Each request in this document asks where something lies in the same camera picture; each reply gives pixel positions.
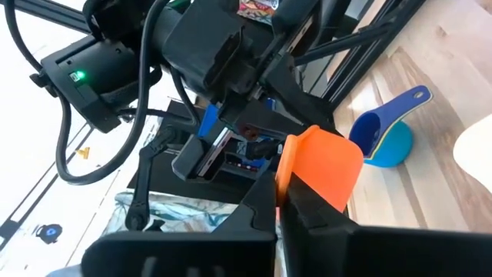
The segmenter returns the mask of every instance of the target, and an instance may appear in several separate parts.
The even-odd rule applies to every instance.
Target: measuring cup
[[[431,99],[431,91],[419,85],[362,114],[352,126],[349,139],[361,148],[364,163],[388,168],[403,162],[410,154],[413,138],[410,127],[401,119]]]

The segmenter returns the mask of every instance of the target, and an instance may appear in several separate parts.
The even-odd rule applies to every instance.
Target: black cable
[[[68,172],[66,162],[66,148],[68,142],[68,133],[70,131],[70,105],[68,101],[61,97],[60,102],[63,109],[63,119],[61,121],[60,136],[56,147],[56,165],[60,178],[73,185],[89,185],[102,180],[120,167],[127,157],[131,154],[143,131],[145,117],[148,111],[148,91],[149,91],[149,74],[150,62],[149,54],[151,51],[151,37],[154,32],[155,23],[162,9],[169,3],[169,0],[156,0],[145,19],[144,29],[141,37],[140,67],[138,70],[138,106],[136,110],[135,121],[127,137],[126,142],[118,153],[106,165],[94,170],[83,176],[73,176]]]
[[[193,103],[191,103],[188,94],[186,94],[185,87],[183,86],[183,81],[181,80],[181,73],[176,69],[171,67],[171,76],[172,81],[175,84],[176,90],[178,91],[179,97],[183,101],[184,106],[188,110],[191,115],[191,118],[194,119],[196,123],[201,124],[200,116],[198,115],[197,110],[194,108]]]
[[[103,4],[102,0],[87,0],[82,7],[82,14],[84,15],[85,23],[91,30],[92,36],[97,40],[102,40],[102,33],[98,26],[92,21],[92,15],[94,10]]]
[[[118,115],[135,115],[136,112],[137,112],[136,108],[123,108],[123,109],[118,111]],[[153,115],[153,116],[158,116],[158,117],[162,117],[162,118],[169,118],[170,120],[172,120],[174,122],[182,123],[182,124],[186,124],[186,125],[191,125],[191,126],[195,126],[198,124],[196,122],[195,118],[186,118],[186,117],[181,116],[181,115],[175,115],[172,112],[166,112],[166,111],[157,110],[157,109],[153,109],[153,108],[149,108],[147,110],[147,115]]]
[[[41,64],[36,61],[35,57],[31,54],[28,47],[25,46],[25,43],[21,37],[21,33],[18,30],[17,19],[15,18],[15,0],[5,0],[3,5],[8,30],[10,31],[10,35],[12,36],[15,45],[22,53],[24,58],[29,62],[29,64],[31,64],[37,72],[40,72],[42,70]]]

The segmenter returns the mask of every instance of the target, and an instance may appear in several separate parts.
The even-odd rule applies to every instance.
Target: black plastic housing
[[[105,38],[121,39],[143,27],[147,11],[153,1],[118,0],[102,2],[94,18]]]
[[[217,75],[224,66],[218,60],[219,53],[228,39],[240,32],[241,26],[218,5],[194,2],[161,46],[161,53],[183,74],[188,86],[205,98],[214,98],[217,92],[209,90],[207,78]],[[234,48],[224,51],[223,55],[232,55]]]
[[[120,42],[87,37],[41,60],[43,72],[74,108],[97,130],[108,133],[120,124],[114,107],[101,101],[138,80],[138,57]],[[76,72],[85,75],[73,79]]]
[[[274,174],[263,174],[212,233],[117,232],[85,252],[84,276],[257,276],[275,265]]]
[[[195,177],[194,169],[200,163],[206,153],[204,143],[195,134],[191,134],[179,155],[171,163],[172,171],[181,180],[189,180]]]

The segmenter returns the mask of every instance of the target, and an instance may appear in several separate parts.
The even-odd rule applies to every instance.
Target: black metal frame
[[[364,33],[372,32],[375,28],[385,30],[384,34],[378,36],[377,39],[369,39],[359,44],[354,43],[352,49],[337,67],[323,96],[323,99],[330,103],[328,114],[332,114],[354,89],[424,2],[425,0],[387,0],[371,24],[358,33],[362,37]]]
[[[65,5],[49,0],[16,0],[15,7],[21,12],[43,18],[84,34],[90,32],[82,13]]]

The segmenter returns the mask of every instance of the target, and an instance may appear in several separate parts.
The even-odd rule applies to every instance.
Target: wooden surface
[[[374,2],[361,25],[383,2]],[[347,135],[361,113],[409,88],[434,93],[404,120],[414,133],[407,161],[394,169],[364,166],[349,203],[355,221],[492,232],[492,195],[453,158],[458,136],[492,112],[491,29],[492,0],[428,0],[337,109],[337,127]]]

